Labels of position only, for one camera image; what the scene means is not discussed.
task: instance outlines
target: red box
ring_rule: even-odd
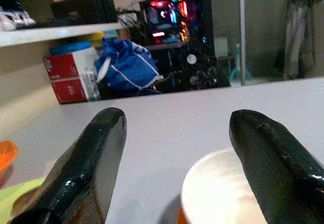
[[[91,47],[70,54],[45,57],[43,61],[50,79],[57,80],[95,73],[98,59],[95,48]]]
[[[78,77],[52,81],[52,87],[59,103],[87,101],[87,95]]]

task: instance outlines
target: cardboard box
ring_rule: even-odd
[[[88,72],[96,74],[95,63],[99,56],[91,47],[73,53],[43,58],[47,73],[51,80],[73,78]]]
[[[53,80],[52,87],[59,103],[75,103],[100,99],[94,74]]]

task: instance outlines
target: table surface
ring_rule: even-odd
[[[4,187],[46,174],[100,110],[117,107],[128,136],[106,223],[175,223],[187,171],[231,147],[232,111],[257,110],[283,123],[324,162],[323,102],[318,78],[59,106],[9,137],[20,152]]]

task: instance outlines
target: orange bowl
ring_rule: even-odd
[[[0,184],[10,164],[18,155],[18,147],[12,141],[0,142]]]

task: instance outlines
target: blue bag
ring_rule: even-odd
[[[97,83],[105,80],[114,90],[144,89],[159,73],[151,53],[128,39],[103,39],[104,52],[96,63]]]

